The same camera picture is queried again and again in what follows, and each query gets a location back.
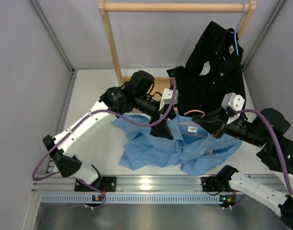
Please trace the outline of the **light blue shirt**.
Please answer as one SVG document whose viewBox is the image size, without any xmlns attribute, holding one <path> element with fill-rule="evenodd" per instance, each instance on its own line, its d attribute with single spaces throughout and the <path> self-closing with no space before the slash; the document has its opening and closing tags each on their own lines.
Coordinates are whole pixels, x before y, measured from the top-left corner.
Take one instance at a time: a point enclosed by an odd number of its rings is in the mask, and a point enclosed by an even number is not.
<svg viewBox="0 0 293 230">
<path fill-rule="evenodd" d="M 224 163 L 242 144 L 229 135 L 216 139 L 190 117 L 179 115 L 167 122 L 172 140 L 155 137 L 150 127 L 135 126 L 121 118 L 112 125 L 125 133 L 128 141 L 119 163 L 132 171 L 178 165 L 182 172 L 198 176 Z"/>
</svg>

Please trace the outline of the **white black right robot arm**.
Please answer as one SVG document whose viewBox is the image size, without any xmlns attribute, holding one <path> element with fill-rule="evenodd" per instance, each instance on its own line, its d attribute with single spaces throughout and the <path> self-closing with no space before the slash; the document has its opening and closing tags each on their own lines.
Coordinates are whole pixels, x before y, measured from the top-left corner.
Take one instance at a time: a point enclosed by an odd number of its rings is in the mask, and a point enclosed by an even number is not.
<svg viewBox="0 0 293 230">
<path fill-rule="evenodd" d="M 203 188 L 214 186 L 222 192 L 241 192 L 270 209 L 293 230 L 293 141 L 284 137 L 290 128 L 284 116 L 273 108 L 261 112 L 227 108 L 205 117 L 196 115 L 192 120 L 215 138 L 227 134 L 259 147 L 256 156 L 271 172 L 244 174 L 226 165 L 217 175 L 203 179 Z"/>
</svg>

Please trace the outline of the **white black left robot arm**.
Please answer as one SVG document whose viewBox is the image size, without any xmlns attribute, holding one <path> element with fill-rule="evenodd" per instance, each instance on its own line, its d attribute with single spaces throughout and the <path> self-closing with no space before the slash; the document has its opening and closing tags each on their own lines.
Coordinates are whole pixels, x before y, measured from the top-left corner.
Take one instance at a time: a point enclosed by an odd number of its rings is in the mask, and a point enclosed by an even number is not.
<svg viewBox="0 0 293 230">
<path fill-rule="evenodd" d="M 79 184 L 97 191 L 102 175 L 98 169 L 76 156 L 77 150 L 102 127 L 120 118 L 138 127 L 150 128 L 150 134 L 158 138 L 173 139 L 167 118 L 177 101 L 176 80 L 170 79 L 160 101 L 153 99 L 149 90 L 155 78 L 143 71 L 135 72 L 122 86 L 108 88 L 94 106 L 64 132 L 46 136 L 43 143 L 62 177 L 74 176 Z"/>
</svg>

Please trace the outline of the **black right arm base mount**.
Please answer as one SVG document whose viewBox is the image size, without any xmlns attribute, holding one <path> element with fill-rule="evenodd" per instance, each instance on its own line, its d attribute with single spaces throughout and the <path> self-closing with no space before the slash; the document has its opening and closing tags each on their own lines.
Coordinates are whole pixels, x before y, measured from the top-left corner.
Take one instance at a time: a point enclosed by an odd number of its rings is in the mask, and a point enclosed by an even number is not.
<svg viewBox="0 0 293 230">
<path fill-rule="evenodd" d="M 229 185 L 228 180 L 216 176 L 202 177 L 201 182 L 203 191 L 209 194 L 214 192 L 214 195 L 217 195 L 220 192 L 233 191 Z"/>
</svg>

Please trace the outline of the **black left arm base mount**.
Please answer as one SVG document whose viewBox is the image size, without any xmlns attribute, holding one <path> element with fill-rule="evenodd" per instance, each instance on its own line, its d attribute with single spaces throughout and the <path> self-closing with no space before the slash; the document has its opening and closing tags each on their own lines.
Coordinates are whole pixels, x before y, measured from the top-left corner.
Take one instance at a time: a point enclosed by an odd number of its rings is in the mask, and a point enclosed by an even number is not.
<svg viewBox="0 0 293 230">
<path fill-rule="evenodd" d="M 96 182 L 91 184 L 91 186 L 97 188 L 98 190 L 102 192 L 115 192 L 116 185 L 117 185 L 117 178 L 112 176 L 104 176 L 101 182 L 99 183 Z M 95 192 L 95 190 L 79 182 L 77 179 L 75 182 L 74 191 L 75 192 Z"/>
</svg>

